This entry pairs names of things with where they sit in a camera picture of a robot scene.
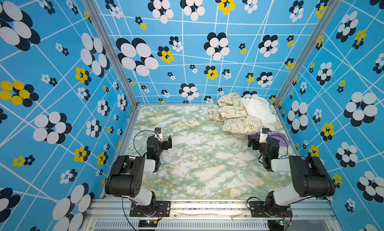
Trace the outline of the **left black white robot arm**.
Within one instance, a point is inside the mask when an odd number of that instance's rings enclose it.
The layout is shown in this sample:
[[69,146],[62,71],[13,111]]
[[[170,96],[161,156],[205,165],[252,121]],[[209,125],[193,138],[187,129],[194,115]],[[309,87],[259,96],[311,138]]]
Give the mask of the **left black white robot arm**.
[[171,136],[162,141],[161,137],[153,135],[147,139],[147,152],[144,156],[118,156],[106,180],[105,193],[130,200],[131,217],[168,217],[171,203],[157,201],[155,192],[143,186],[143,177],[159,170],[162,152],[171,148]]

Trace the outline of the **purple printed cloth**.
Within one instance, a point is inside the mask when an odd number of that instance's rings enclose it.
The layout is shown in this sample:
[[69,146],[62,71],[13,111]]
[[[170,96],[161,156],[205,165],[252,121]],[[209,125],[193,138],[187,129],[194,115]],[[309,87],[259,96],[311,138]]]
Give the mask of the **purple printed cloth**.
[[[250,138],[252,139],[255,139],[255,140],[259,140],[260,139],[260,136],[261,136],[261,132],[258,132],[254,135],[249,135]],[[276,132],[276,131],[271,131],[269,134],[268,134],[268,137],[267,137],[267,140],[268,139],[276,139],[279,141],[279,144],[280,146],[289,146],[289,145],[292,145],[292,141],[290,141],[287,136],[285,134],[282,134],[282,133],[279,133],[279,132]]]

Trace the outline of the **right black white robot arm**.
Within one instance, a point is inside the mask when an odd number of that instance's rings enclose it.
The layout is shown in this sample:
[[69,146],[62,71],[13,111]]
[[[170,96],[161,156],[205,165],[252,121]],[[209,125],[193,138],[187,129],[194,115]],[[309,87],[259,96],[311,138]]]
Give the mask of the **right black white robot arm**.
[[279,157],[280,141],[261,134],[259,138],[249,135],[248,147],[260,152],[260,163],[269,172],[289,173],[292,183],[271,191],[265,199],[265,212],[276,217],[295,203],[308,198],[333,196],[336,185],[320,158],[290,155]]

